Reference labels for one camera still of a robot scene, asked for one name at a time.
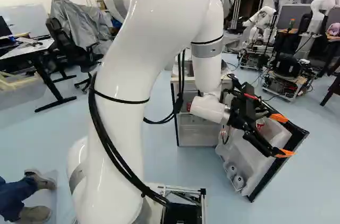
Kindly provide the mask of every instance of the sneaker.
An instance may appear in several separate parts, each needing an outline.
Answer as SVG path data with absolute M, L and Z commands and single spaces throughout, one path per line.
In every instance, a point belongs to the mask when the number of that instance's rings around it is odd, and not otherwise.
M 15 223 L 41 224 L 48 221 L 51 215 L 52 210 L 46 206 L 24 207 L 19 214 L 19 220 Z
M 50 191 L 53 191 L 56 189 L 56 182 L 51 178 L 42 178 L 42 175 L 38 170 L 25 170 L 25 176 L 33 178 L 36 181 L 38 185 L 38 190 L 49 189 Z

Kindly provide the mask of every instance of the wire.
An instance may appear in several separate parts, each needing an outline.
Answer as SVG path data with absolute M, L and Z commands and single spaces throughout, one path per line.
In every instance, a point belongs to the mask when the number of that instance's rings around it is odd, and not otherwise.
M 263 70 L 262 72 L 259 73 L 259 76 L 255 79 L 255 81 L 253 81 L 252 83 L 250 83 L 250 85 L 253 85 L 260 77 L 262 74 L 264 74 L 265 71 L 267 71 L 269 68 L 266 68 L 265 70 Z
M 175 115 L 177 113 L 179 113 L 179 111 L 182 108 L 183 105 L 183 93 L 184 93 L 184 61 L 185 61 L 185 50 L 183 50 L 182 53 L 182 70 L 181 70 L 181 54 L 178 54 L 177 56 L 177 64 L 178 64 L 178 88 L 179 88 L 179 93 L 178 93 L 178 98 L 176 100 L 176 103 L 174 105 L 174 108 L 172 110 L 172 112 L 164 119 L 158 121 L 158 122 L 154 122 L 152 120 L 149 120 L 148 118 L 144 117 L 143 121 L 147 124 L 151 124 L 151 125 L 161 125 L 161 124 L 165 124 L 168 123 L 169 121 L 171 121 Z
M 299 50 L 301 50 L 302 49 L 302 47 L 312 38 L 312 36 L 313 36 L 313 34 L 311 34 L 310 35 L 310 37 L 308 38 L 308 40 L 299 48 L 299 49 L 297 49 L 295 52 L 294 52 L 294 54 L 293 55 L 295 55 Z
M 311 90 L 308 90 L 308 91 L 306 91 L 306 92 L 312 92 L 312 91 L 314 90 L 312 84 L 309 85 L 309 88 L 312 88 L 312 89 L 311 89 Z
M 98 137 L 108 155 L 110 160 L 112 161 L 113 165 L 117 168 L 117 170 L 131 183 L 133 184 L 138 190 L 142 192 L 142 197 L 149 197 L 150 199 L 154 200 L 155 202 L 168 207 L 170 201 L 165 197 L 161 196 L 160 194 L 156 193 L 155 191 L 151 190 L 148 186 L 146 186 L 131 170 L 129 165 L 125 162 L 123 157 L 118 152 L 117 148 L 114 146 L 113 141 L 110 139 L 109 135 L 107 134 L 105 127 L 103 125 L 103 121 L 101 120 L 100 114 L 98 112 L 98 107 L 95 98 L 95 80 L 96 75 L 93 76 L 91 81 L 91 86 L 89 90 L 89 109 L 90 115 L 92 118 L 93 125 L 97 131 Z
M 233 70 L 230 70 L 230 72 L 233 72 L 233 71 L 237 70 L 237 69 L 240 67 L 241 60 L 239 61 L 239 63 L 238 63 L 237 66 L 234 65 L 234 64 L 232 64 L 232 63 L 229 63 L 229 62 L 226 62 L 226 64 L 229 64 L 229 65 L 231 65 L 231 66 L 233 66 L 233 67 L 235 68 L 235 69 L 233 69 Z
M 276 97 L 282 96 L 282 94 L 283 94 L 283 93 L 280 93 L 279 95 L 275 95 L 275 96 L 273 96 L 273 97 L 269 98 L 268 100 L 262 100 L 262 101 L 264 101 L 264 102 L 268 102 L 268 101 L 272 100 L 273 98 L 276 98 Z

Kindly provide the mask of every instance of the office chair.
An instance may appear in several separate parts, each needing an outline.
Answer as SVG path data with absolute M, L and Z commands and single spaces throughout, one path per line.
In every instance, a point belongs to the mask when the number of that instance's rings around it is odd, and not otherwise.
M 99 60 L 103 58 L 103 54 L 93 53 L 93 47 L 98 43 L 87 46 L 86 50 L 77 46 L 65 33 L 57 18 L 48 18 L 46 20 L 46 27 L 55 40 L 57 48 L 66 55 L 69 62 L 80 66 L 80 71 L 88 74 L 89 77 L 86 80 L 74 85 L 76 88 L 79 88 L 80 85 L 85 84 L 81 91 L 86 94 L 92 79 L 90 72 L 96 68 L 100 63 Z

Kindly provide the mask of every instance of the computer monitor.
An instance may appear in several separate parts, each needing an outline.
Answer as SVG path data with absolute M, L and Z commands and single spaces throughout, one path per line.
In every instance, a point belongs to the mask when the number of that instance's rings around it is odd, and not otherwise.
M 11 35 L 12 32 L 9 29 L 7 23 L 5 22 L 4 18 L 2 16 L 0 16 L 0 37 L 4 37 L 4 36 L 9 36 Z

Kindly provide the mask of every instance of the jeans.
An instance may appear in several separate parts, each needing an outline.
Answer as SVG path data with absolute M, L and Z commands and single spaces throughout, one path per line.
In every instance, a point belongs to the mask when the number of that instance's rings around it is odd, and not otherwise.
M 0 215 L 5 221 L 17 221 L 24 207 L 23 200 L 30 197 L 38 189 L 33 178 L 25 177 L 15 183 L 6 183 L 0 176 Z

